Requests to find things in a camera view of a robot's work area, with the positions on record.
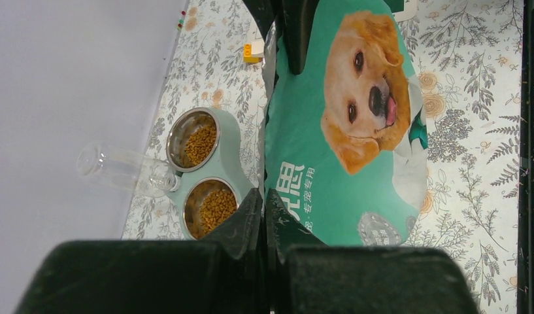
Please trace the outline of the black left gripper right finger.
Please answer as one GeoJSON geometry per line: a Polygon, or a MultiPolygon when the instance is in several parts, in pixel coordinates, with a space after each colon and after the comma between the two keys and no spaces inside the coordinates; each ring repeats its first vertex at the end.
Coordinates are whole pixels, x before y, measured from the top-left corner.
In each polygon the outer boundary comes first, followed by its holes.
{"type": "Polygon", "coordinates": [[[276,313],[476,313],[456,263],[437,249],[330,247],[265,195],[266,286],[276,313]]]}

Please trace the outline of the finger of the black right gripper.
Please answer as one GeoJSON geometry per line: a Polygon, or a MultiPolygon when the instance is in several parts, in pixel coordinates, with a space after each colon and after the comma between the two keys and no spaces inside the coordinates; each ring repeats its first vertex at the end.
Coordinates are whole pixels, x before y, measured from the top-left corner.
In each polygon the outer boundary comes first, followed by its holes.
{"type": "Polygon", "coordinates": [[[314,15],[319,0],[282,0],[283,39],[288,65],[300,75],[306,64],[314,15]]]}
{"type": "Polygon", "coordinates": [[[281,0],[243,0],[246,8],[252,15],[263,39],[273,22],[277,21],[281,9],[281,0]]]}

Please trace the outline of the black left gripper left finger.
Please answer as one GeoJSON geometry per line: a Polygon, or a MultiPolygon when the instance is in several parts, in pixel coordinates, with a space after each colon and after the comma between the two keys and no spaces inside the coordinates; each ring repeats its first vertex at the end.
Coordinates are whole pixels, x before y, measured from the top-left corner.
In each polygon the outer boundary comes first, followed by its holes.
{"type": "Polygon", "coordinates": [[[69,241],[44,259],[17,313],[262,313],[262,198],[197,241],[69,241]]]}

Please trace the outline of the green pet food bag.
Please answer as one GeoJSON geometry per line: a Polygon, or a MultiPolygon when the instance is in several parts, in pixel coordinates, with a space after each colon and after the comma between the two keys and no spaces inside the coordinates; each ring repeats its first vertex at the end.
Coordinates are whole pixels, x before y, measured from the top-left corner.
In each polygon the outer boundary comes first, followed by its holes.
{"type": "Polygon", "coordinates": [[[348,15],[319,75],[279,73],[265,123],[266,189],[327,245],[404,243],[427,192],[418,77],[398,28],[348,15]]]}

